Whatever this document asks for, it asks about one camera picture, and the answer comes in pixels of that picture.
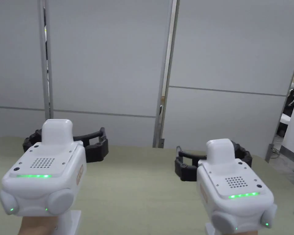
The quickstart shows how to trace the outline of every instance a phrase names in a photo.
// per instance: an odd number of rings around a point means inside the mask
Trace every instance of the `floor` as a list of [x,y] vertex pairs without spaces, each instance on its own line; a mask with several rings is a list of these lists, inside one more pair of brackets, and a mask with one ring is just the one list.
[[[283,138],[276,136],[274,148],[279,151]],[[294,185],[294,162],[279,152],[271,155],[269,164]]]

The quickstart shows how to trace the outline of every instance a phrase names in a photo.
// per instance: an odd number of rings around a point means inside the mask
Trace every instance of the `orange label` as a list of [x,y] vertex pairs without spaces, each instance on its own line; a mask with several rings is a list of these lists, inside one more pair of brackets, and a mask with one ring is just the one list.
[[207,194],[204,191],[204,188],[202,187],[202,184],[200,184],[200,192],[201,192],[205,202],[208,203],[208,197],[207,197]]
[[84,167],[83,165],[81,166],[78,174],[77,174],[77,177],[76,177],[76,184],[78,185],[80,183],[80,180],[82,178],[82,175],[83,175],[83,172],[84,172]]

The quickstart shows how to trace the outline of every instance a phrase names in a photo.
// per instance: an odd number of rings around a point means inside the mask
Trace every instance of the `white casing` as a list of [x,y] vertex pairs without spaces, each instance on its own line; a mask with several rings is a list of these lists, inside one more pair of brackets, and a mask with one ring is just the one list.
[[[221,214],[233,224],[233,231],[220,231],[221,234],[271,227],[277,207],[270,189],[245,162],[235,159],[230,140],[211,140],[206,145],[207,160],[198,162],[197,188],[210,220]],[[257,195],[229,198],[247,193]]]
[[42,142],[30,147],[4,175],[0,201],[7,214],[64,214],[76,199],[85,173],[85,148],[83,142],[73,141],[72,122],[49,119],[42,128]]

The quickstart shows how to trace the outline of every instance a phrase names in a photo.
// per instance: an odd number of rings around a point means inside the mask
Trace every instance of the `speaker grille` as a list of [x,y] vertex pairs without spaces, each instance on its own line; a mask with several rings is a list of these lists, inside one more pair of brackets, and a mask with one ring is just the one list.
[[225,180],[230,188],[240,188],[248,186],[248,184],[244,181],[242,177],[229,177],[225,178]]
[[54,160],[54,158],[36,158],[30,168],[50,168]]

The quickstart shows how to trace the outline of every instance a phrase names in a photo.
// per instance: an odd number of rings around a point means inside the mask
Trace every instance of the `cable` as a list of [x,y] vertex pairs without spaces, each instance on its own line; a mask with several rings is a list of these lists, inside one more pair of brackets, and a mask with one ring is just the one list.
[[275,158],[278,158],[280,156],[280,151],[278,149],[276,149],[275,147],[272,149],[272,153],[277,154],[277,156],[276,157],[270,157],[271,159],[275,159]]

